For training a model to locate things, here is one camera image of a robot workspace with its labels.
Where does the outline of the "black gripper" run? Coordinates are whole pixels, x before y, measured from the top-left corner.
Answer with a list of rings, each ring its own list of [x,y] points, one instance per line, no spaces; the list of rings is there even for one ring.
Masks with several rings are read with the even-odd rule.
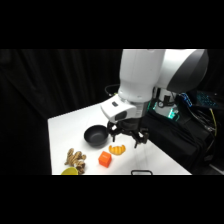
[[[137,147],[138,144],[146,144],[149,137],[149,131],[146,127],[142,126],[141,118],[125,119],[117,121],[116,123],[109,121],[107,123],[107,132],[112,137],[113,142],[115,142],[116,135],[120,133],[126,135],[135,133],[135,147]]]

